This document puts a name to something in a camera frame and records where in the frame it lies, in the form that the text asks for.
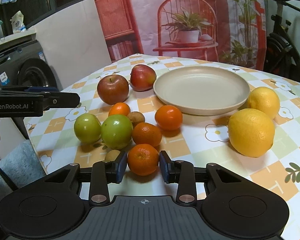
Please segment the checkered floral tablecloth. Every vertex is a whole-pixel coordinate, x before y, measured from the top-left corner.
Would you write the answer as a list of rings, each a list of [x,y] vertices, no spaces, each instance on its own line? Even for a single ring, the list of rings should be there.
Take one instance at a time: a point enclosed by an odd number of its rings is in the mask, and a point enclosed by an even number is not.
[[[110,107],[98,96],[99,80],[107,75],[129,77],[137,64],[146,64],[157,75],[185,66],[209,66],[208,61],[177,57],[134,54],[78,80],[68,87],[81,98],[78,108],[51,109],[40,118],[24,120],[30,141],[51,173],[69,163],[91,167],[105,158],[107,149],[101,143],[81,145],[74,134],[74,122],[83,113],[92,113],[98,120],[107,118]],[[174,160],[186,160],[204,167],[217,163],[282,197],[289,206],[289,220],[282,233],[284,239],[300,239],[300,83],[258,70],[214,63],[243,77],[250,88],[268,87],[280,98],[280,111],[272,148],[259,158],[237,153],[228,139],[230,114],[220,116],[184,115],[180,132],[164,135],[160,147]]]

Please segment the black exercise bike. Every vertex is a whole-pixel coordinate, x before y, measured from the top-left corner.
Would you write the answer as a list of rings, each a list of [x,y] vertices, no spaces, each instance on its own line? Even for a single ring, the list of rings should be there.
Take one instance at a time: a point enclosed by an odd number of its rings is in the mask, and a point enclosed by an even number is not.
[[[288,6],[298,12],[300,8],[289,4],[292,0],[274,0],[277,3],[275,15],[271,15],[274,21],[273,31],[267,36],[267,50],[263,71],[300,83],[300,54],[288,35],[291,22],[286,20],[286,26],[282,25],[283,7]]]

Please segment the mandarin orange gripper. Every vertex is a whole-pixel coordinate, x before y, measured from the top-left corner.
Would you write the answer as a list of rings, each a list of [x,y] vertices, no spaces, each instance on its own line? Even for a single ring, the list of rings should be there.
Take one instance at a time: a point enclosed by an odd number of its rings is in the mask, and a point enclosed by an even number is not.
[[[149,144],[138,144],[128,152],[127,163],[134,174],[148,176],[157,169],[159,153]]]

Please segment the large yellow lemon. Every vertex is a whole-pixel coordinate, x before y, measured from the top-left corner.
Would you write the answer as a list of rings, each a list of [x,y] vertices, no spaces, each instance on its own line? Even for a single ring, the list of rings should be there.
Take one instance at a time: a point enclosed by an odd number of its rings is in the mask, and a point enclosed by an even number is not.
[[[271,149],[275,125],[262,111],[246,108],[234,113],[228,122],[233,148],[246,157],[258,158]]]

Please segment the white panel board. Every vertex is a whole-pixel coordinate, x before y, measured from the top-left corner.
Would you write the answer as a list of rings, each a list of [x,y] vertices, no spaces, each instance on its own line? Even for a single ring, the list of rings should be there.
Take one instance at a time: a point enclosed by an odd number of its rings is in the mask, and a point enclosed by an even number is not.
[[[83,0],[35,24],[59,89],[111,64],[95,0]]]

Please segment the grey washing machine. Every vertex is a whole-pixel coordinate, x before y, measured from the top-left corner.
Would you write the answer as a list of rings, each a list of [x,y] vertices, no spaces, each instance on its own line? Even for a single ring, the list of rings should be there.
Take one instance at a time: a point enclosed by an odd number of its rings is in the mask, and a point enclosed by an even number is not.
[[[62,88],[35,34],[0,40],[0,87],[3,86]]]

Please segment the brown longan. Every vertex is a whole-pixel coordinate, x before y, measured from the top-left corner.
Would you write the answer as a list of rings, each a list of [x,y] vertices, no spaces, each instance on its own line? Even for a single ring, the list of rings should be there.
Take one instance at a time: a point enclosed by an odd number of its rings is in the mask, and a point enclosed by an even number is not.
[[[135,127],[137,124],[145,122],[145,117],[142,113],[134,111],[130,112],[127,117],[132,122],[133,127]]]
[[[119,150],[111,150],[106,154],[104,161],[105,162],[115,161],[119,154],[120,154]]]

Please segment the beige round plate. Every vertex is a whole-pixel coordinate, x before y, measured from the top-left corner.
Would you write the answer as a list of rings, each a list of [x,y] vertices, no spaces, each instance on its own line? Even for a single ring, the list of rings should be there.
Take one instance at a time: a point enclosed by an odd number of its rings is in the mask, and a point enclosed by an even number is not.
[[[241,76],[212,66],[170,70],[156,79],[153,90],[163,103],[186,114],[204,116],[234,111],[250,94],[250,87]]]

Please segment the dark red apple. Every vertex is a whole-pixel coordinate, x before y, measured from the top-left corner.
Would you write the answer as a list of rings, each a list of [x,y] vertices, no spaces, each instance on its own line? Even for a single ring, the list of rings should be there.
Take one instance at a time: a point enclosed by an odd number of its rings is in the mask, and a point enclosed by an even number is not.
[[[103,102],[114,105],[124,102],[128,98],[129,84],[121,75],[108,75],[102,78],[97,85],[97,93]]]

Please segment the white detergent bag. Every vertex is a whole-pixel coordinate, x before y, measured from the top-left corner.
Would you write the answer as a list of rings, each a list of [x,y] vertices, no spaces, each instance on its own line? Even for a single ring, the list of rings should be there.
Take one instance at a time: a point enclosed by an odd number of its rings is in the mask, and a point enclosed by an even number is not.
[[[16,12],[10,19],[12,31],[14,34],[26,31],[25,24],[23,23],[24,16],[21,11]]]

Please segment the brown longan upper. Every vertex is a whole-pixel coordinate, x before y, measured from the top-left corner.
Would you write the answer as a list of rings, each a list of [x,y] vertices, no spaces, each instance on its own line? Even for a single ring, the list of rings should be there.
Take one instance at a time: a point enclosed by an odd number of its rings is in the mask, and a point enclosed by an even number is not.
[[[134,111],[130,112],[127,117],[132,122],[133,127],[135,127],[137,124],[145,122],[145,117],[142,113]]]

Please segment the pink printed backdrop cloth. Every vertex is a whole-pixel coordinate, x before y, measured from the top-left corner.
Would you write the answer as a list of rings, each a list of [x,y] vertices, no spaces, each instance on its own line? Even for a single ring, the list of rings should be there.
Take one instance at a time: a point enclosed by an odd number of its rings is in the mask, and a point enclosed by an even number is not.
[[[112,61],[143,53],[262,70],[264,0],[95,0]]]

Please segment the brown longan lower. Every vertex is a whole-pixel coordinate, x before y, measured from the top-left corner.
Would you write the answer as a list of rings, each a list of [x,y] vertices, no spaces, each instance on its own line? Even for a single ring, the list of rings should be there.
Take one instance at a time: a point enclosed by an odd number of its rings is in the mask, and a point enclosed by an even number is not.
[[[120,154],[119,150],[111,150],[106,154],[104,161],[105,162],[115,161],[119,154]]]

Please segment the green tomato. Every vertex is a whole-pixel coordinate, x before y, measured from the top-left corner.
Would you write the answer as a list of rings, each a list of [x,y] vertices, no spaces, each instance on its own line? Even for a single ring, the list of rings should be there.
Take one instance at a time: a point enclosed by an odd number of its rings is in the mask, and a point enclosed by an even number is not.
[[[74,133],[80,142],[92,144],[101,137],[101,123],[95,115],[84,113],[76,119]]]
[[[132,122],[121,114],[107,117],[101,126],[101,138],[104,144],[113,150],[125,148],[132,139],[132,132]]]

